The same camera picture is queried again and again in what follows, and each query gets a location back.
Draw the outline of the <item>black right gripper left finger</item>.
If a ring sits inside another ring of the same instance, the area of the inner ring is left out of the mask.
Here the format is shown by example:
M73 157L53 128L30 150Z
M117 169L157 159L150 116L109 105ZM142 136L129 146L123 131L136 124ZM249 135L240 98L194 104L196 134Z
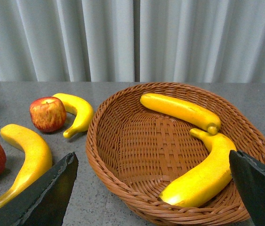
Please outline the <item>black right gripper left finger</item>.
M0 226L61 226L78 165L76 154L68 153L0 208Z

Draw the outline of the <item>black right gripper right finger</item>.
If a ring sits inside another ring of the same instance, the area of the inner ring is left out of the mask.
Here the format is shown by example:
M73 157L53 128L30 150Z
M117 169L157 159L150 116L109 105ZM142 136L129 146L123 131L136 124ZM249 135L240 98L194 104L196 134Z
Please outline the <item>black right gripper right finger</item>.
M265 226L265 165L244 151L229 153L233 181L256 226Z

